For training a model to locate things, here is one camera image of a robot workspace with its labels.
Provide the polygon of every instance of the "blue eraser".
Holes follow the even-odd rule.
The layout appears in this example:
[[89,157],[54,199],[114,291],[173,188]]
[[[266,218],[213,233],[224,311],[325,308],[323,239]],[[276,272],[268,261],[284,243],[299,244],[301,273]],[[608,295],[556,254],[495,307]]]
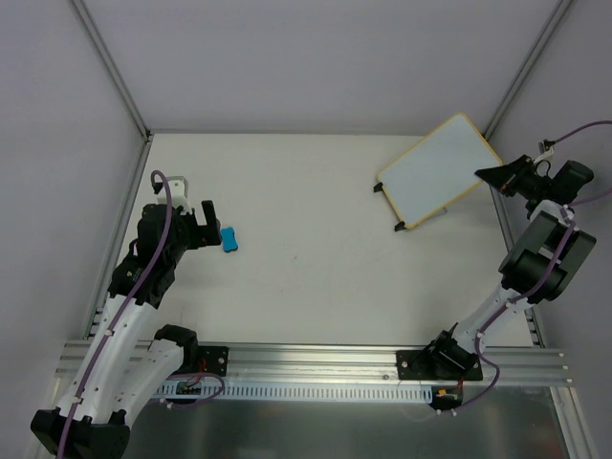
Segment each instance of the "blue eraser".
[[221,229],[221,238],[223,239],[223,251],[237,251],[238,243],[236,242],[236,235],[234,234],[232,227]]

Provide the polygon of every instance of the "floor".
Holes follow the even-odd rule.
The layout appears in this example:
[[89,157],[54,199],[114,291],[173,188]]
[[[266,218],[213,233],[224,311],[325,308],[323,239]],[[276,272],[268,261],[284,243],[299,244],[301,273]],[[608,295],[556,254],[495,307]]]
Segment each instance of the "floor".
[[[200,220],[199,202],[212,200],[239,250],[188,252],[142,338],[175,323],[208,341],[425,344],[467,316],[499,281],[506,253],[489,190],[397,233],[372,192],[377,173],[418,140],[156,135],[122,253],[154,202],[156,168],[186,176]],[[531,345],[524,317],[492,344]]]

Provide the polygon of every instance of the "table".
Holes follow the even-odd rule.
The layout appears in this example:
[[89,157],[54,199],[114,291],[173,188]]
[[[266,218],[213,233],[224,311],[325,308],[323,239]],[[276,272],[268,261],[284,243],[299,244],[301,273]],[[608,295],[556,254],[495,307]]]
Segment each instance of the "table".
[[[426,344],[466,317],[500,279],[506,251],[486,186],[416,229],[397,218],[376,173],[418,137],[158,134],[123,242],[154,202],[151,170],[184,175],[211,199],[239,250],[186,253],[141,339],[166,323],[199,340]],[[492,345],[531,346],[525,317]]]

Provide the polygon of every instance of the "gray wall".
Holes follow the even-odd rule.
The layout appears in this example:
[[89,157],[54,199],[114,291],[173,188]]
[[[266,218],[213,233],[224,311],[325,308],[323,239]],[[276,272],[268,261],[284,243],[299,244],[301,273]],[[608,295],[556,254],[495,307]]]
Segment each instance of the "gray wall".
[[[545,52],[492,145],[507,161],[537,155],[537,141],[555,139],[591,120],[612,119],[612,3],[579,0]],[[596,172],[582,196],[612,186],[612,126],[593,128],[557,147],[556,164],[584,162]],[[508,203],[514,227],[525,227],[524,200]],[[601,457],[612,457],[612,198],[577,208],[579,225],[598,243],[565,293],[540,310],[550,344],[563,347]]]
[[0,2],[0,457],[78,338],[140,147],[64,0]]
[[557,0],[88,0],[149,127],[482,129]]

